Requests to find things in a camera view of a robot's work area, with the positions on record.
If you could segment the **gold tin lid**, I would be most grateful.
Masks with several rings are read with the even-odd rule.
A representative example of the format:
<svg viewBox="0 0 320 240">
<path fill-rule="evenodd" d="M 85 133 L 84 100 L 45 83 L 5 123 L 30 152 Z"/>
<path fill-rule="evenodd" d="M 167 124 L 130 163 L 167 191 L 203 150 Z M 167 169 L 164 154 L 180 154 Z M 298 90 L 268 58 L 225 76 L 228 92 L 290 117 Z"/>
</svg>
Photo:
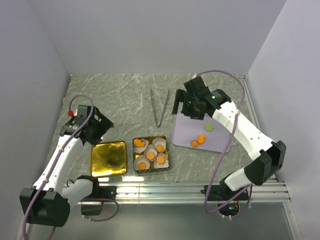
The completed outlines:
<svg viewBox="0 0 320 240">
<path fill-rule="evenodd" d="M 128 156 L 124 141 L 101 142 L 91 148 L 90 175 L 104 178 L 127 172 Z"/>
</svg>

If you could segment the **metal tongs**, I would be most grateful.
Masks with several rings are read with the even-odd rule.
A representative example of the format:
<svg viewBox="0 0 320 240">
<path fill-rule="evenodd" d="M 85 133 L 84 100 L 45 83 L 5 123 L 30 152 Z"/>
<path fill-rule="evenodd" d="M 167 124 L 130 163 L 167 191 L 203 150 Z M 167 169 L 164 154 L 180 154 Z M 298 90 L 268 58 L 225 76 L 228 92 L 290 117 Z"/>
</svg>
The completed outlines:
<svg viewBox="0 0 320 240">
<path fill-rule="evenodd" d="M 153 89 L 150 90 L 151 109 L 153 113 L 154 123 L 157 128 L 162 125 L 167 106 L 169 102 L 170 92 L 166 91 L 164 102 L 162 102 L 159 94 L 155 93 Z"/>
</svg>

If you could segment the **lilac plastic tray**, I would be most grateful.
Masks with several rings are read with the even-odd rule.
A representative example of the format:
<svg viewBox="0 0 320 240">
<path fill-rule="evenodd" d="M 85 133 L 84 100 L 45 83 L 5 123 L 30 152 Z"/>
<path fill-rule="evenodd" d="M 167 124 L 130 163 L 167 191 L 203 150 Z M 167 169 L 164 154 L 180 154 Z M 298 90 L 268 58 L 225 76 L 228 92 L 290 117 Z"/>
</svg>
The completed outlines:
<svg viewBox="0 0 320 240">
<path fill-rule="evenodd" d="M 207 131 L 206 124 L 213 124 L 214 129 Z M 191 119 L 177 113 L 174 120 L 171 141 L 179 147 L 193 148 L 192 140 L 197 140 L 199 135 L 205 134 L 206 140 L 204 144 L 200 144 L 197 149 L 222 153 L 231 133 L 222 126 L 219 122 L 208 115 L 204 116 L 203 120 Z"/>
</svg>

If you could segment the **green christmas cookie tin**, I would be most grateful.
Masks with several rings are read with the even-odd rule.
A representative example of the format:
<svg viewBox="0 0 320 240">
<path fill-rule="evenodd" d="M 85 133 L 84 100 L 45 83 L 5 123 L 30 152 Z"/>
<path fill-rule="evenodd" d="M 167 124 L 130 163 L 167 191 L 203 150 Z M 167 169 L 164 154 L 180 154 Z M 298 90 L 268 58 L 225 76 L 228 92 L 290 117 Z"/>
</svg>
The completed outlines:
<svg viewBox="0 0 320 240">
<path fill-rule="evenodd" d="M 150 168 L 147 170 L 141 170 L 141 171 L 135 171 L 136 174 L 150 174 L 150 173 L 158 173 L 158 172 L 165 172 L 170 169 L 170 161 L 169 161 L 169 151 L 167 149 L 167 138 L 164 135 L 159 135 L 159 136 L 144 136 L 144 137 L 136 137 L 134 139 L 146 139 L 148 140 L 149 145 L 152 145 L 152 141 L 155 138 L 163 138 L 166 140 L 166 150 L 162 153 L 158 154 L 165 154 L 167 156 L 168 162 L 169 162 L 169 167 L 167 168 L 154 168 L 154 161 L 150 162 Z M 133 146 L 133 140 L 132 140 L 132 147 L 133 147 L 133 169 L 134 169 L 134 160 L 139 157 L 139 156 L 144 156 L 144 151 L 142 153 L 134 153 L 134 146 Z"/>
</svg>

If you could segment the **flower shaped cookie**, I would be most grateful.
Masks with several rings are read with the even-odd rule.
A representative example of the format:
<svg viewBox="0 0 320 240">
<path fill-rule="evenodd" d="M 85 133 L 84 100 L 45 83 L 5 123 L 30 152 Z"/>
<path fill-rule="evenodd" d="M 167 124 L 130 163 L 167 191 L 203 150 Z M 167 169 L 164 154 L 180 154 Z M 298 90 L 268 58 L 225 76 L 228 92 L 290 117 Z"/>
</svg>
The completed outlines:
<svg viewBox="0 0 320 240">
<path fill-rule="evenodd" d="M 156 158 L 156 162 L 160 165 L 163 165 L 166 162 L 166 157 L 159 154 Z"/>
</svg>

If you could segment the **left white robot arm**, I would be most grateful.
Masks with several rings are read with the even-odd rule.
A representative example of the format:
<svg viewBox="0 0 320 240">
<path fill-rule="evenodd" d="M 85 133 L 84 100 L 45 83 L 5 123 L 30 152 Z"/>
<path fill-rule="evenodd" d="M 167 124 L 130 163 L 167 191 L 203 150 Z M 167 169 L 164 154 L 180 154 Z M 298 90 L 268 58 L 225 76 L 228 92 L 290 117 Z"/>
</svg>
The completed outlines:
<svg viewBox="0 0 320 240">
<path fill-rule="evenodd" d="M 114 123 L 97 107 L 89 105 L 79 105 L 77 113 L 70 111 L 69 116 L 69 121 L 60 129 L 56 149 L 45 170 L 32 187 L 23 188 L 19 195 L 25 223 L 63 227 L 78 202 L 100 197 L 96 177 L 81 175 L 70 187 L 64 188 L 64 184 L 84 145 L 99 144 Z"/>
</svg>

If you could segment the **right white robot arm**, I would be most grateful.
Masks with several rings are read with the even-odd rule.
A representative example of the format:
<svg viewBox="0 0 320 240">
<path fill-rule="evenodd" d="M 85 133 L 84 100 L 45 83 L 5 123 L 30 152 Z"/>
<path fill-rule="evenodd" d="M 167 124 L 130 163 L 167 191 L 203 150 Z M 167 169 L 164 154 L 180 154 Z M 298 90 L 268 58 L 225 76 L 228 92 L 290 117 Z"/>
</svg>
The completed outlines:
<svg viewBox="0 0 320 240">
<path fill-rule="evenodd" d="M 286 145 L 275 142 L 254 126 L 236 107 L 232 99 L 221 89 L 210 91 L 200 76 L 184 83 L 185 89 L 175 92 L 173 114 L 181 112 L 194 120 L 203 120 L 208 115 L 223 127 L 242 145 L 251 163 L 236 170 L 220 181 L 220 194 L 231 200 L 239 190 L 249 185 L 261 186 L 283 166 Z"/>
</svg>

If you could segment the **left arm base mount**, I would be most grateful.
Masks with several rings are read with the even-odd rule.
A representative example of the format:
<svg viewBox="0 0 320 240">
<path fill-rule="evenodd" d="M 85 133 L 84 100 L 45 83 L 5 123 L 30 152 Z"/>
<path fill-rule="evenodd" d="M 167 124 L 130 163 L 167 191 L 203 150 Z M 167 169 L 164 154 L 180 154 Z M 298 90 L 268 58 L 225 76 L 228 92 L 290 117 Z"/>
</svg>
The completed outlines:
<svg viewBox="0 0 320 240">
<path fill-rule="evenodd" d="M 99 216 L 103 211 L 103 206 L 106 203 L 105 200 L 114 201 L 116 193 L 117 187 L 114 185 L 100 187 L 81 201 L 81 214 L 86 217 Z"/>
</svg>

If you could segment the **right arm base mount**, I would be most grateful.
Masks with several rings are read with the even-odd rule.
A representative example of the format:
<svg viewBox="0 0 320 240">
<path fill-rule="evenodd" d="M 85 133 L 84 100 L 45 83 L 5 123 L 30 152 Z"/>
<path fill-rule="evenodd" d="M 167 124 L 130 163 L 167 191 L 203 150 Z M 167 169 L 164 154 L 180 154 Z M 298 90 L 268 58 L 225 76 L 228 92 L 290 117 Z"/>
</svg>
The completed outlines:
<svg viewBox="0 0 320 240">
<path fill-rule="evenodd" d="M 245 209 L 249 208 L 252 197 L 253 185 L 250 189 L 242 187 L 239 190 L 231 191 L 226 186 L 204 185 L 200 191 L 204 194 L 204 210 L 208 214 L 219 213 L 222 218 L 230 220 L 241 215 Z M 209 210 L 208 202 L 220 202 L 215 209 Z"/>
</svg>

